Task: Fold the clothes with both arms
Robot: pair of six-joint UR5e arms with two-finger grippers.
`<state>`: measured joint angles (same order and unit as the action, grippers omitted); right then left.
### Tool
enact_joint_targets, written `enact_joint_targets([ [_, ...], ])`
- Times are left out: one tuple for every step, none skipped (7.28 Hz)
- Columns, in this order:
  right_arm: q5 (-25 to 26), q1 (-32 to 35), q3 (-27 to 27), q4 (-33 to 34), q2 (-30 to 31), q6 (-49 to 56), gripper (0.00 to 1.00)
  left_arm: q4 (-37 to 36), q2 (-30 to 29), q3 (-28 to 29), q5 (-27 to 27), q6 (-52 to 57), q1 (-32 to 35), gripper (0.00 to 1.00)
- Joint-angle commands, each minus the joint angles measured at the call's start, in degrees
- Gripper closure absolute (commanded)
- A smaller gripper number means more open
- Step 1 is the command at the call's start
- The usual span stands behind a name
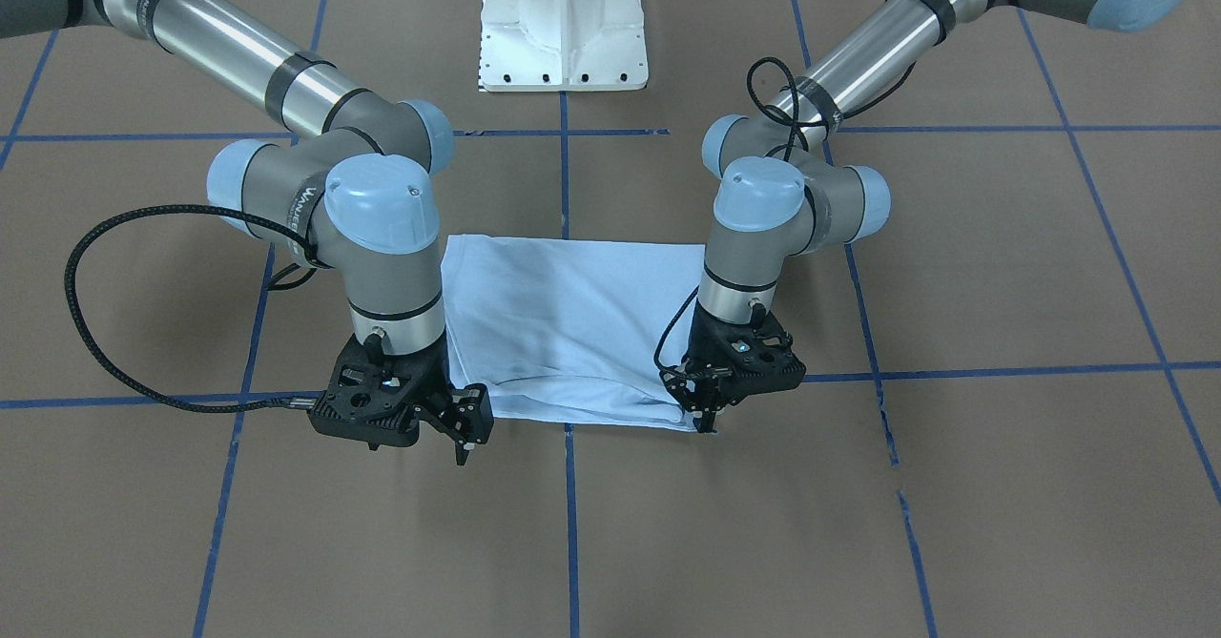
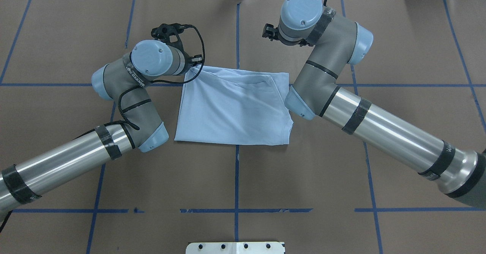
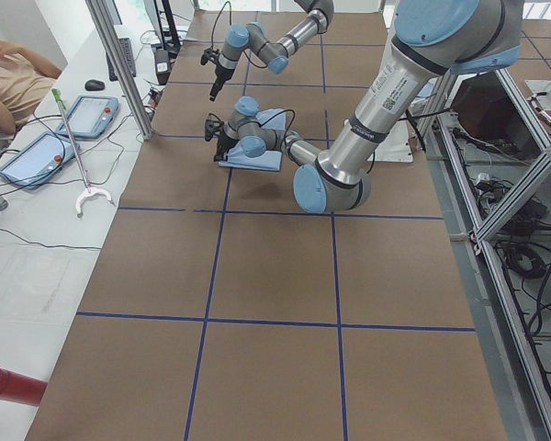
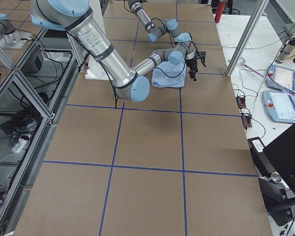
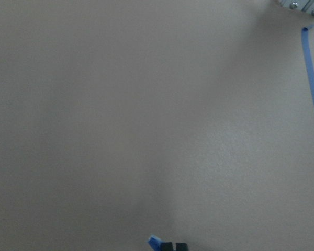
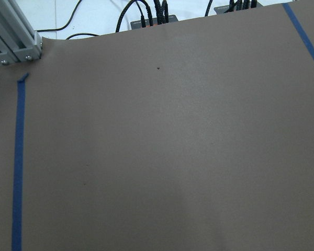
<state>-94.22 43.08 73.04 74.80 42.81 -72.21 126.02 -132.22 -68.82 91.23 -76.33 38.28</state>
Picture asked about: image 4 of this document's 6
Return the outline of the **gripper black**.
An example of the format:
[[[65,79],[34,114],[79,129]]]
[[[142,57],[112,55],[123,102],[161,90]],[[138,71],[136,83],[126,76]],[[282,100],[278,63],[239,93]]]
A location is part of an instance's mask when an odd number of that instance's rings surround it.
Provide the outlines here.
[[[189,76],[193,81],[196,81],[196,72],[198,71],[198,62],[196,58],[186,60],[186,65],[189,67]]]

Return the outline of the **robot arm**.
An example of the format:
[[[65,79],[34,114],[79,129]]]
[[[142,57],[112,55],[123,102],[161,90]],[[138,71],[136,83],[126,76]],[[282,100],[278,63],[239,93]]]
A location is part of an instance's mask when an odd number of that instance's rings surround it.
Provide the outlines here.
[[[157,17],[150,18],[143,9],[141,0],[128,0],[129,10],[136,15],[144,26],[151,42],[156,42],[162,36],[168,34],[175,43],[191,42],[192,36],[188,32],[182,32],[176,19],[160,20]]]
[[[150,41],[155,42],[168,33],[173,38],[175,47],[157,49],[135,68],[130,68],[125,63],[95,22],[88,0],[32,0],[30,3],[32,22],[42,28],[62,30],[73,36],[112,77],[111,85],[117,98],[144,101],[150,90],[146,75],[164,61],[171,64],[185,61],[190,68],[191,79],[196,79],[200,52],[193,43],[191,34],[182,32],[175,19],[164,20],[162,26],[156,27],[139,0],[130,0],[128,5],[131,13],[145,27]]]

